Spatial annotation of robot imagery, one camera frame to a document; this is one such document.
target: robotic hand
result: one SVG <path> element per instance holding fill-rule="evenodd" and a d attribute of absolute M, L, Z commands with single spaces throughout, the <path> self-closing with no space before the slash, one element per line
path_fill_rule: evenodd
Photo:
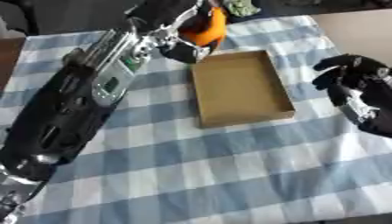
<path fill-rule="evenodd" d="M 74 161 L 154 49 L 195 63 L 226 31 L 221 9 L 207 0 L 147 0 L 126 15 L 86 51 L 70 52 L 9 128 L 0 150 L 0 223 L 15 223 L 58 167 Z"/>
<path fill-rule="evenodd" d="M 340 55 L 321 60 L 313 84 L 362 131 L 392 137 L 392 71 L 374 59 Z"/>
<path fill-rule="evenodd" d="M 226 35 L 222 9 L 207 0 L 149 0 L 128 13 L 141 33 L 171 33 L 169 45 L 159 47 L 160 52 L 188 64 L 210 54 Z"/>

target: tablecloth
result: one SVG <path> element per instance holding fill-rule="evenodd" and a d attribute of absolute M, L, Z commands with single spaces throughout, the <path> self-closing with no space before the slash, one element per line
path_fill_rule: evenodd
<path fill-rule="evenodd" d="M 0 101 L 0 127 L 65 53 L 100 35 L 29 37 Z M 283 17 L 230 25 L 216 53 L 261 49 L 293 118 L 200 129 L 190 67 L 155 55 L 20 223 L 286 223 L 392 212 L 392 142 L 360 133 L 311 84 L 312 66 L 338 54 L 333 43 L 310 17 Z"/>

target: cardboard tray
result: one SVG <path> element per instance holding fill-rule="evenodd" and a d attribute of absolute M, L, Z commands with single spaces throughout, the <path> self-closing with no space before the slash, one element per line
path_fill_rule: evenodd
<path fill-rule="evenodd" d="M 203 128 L 294 115 L 265 51 L 210 56 L 192 67 L 192 75 Z"/>

